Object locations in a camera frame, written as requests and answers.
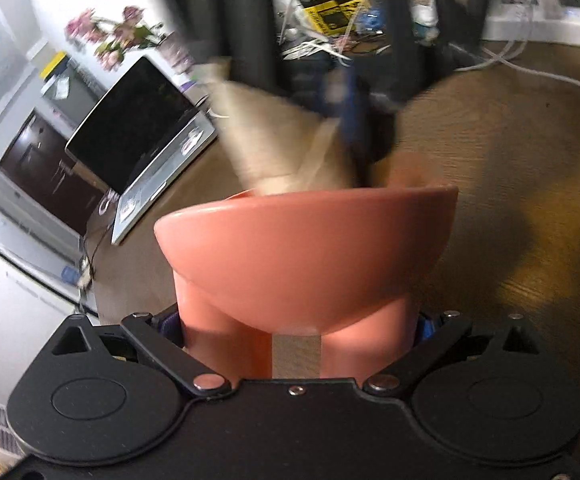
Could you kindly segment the pink footed bowl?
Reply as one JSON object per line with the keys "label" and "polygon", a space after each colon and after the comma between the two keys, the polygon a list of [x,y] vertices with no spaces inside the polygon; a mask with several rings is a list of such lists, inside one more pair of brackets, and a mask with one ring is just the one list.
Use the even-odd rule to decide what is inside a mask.
{"label": "pink footed bowl", "polygon": [[274,336],[316,336],[321,376],[362,382],[410,350],[412,289],[457,200],[454,185],[242,193],[160,218],[188,352],[239,382],[270,376]]}

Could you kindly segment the beige cleaning cloth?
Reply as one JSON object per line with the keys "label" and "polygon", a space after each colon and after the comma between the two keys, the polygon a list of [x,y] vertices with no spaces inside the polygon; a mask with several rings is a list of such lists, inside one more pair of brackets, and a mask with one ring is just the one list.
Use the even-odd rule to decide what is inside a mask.
{"label": "beige cleaning cloth", "polygon": [[225,58],[204,66],[219,141],[253,194],[340,190],[354,184],[340,120],[228,79]]}

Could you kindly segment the dark glass cabinet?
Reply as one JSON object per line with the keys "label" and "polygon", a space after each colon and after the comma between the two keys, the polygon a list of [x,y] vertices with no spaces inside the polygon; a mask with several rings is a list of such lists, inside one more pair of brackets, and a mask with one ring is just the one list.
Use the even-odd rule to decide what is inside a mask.
{"label": "dark glass cabinet", "polygon": [[103,193],[76,174],[66,140],[33,110],[0,159],[0,170],[39,206],[79,235]]}

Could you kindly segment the white power strip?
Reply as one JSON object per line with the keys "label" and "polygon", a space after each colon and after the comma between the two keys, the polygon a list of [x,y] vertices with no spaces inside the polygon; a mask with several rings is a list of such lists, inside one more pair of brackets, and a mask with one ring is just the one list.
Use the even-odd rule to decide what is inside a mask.
{"label": "white power strip", "polygon": [[482,39],[580,47],[580,8],[562,6],[547,15],[538,0],[491,0]]}

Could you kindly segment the silver laptop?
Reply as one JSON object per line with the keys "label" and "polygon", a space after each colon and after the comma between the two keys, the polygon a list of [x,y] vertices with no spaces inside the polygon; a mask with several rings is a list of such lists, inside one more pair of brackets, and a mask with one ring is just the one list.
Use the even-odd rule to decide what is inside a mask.
{"label": "silver laptop", "polygon": [[204,110],[142,56],[96,103],[65,151],[119,196],[111,243],[217,138]]}

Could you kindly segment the pink artificial flowers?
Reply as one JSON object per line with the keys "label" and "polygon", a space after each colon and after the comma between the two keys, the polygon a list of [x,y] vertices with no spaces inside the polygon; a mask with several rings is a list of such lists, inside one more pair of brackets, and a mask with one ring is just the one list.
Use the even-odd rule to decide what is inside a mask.
{"label": "pink artificial flowers", "polygon": [[64,27],[65,39],[75,47],[93,44],[94,56],[107,72],[117,70],[131,51],[160,46],[166,39],[163,23],[149,25],[139,6],[125,6],[120,21],[86,10]]}

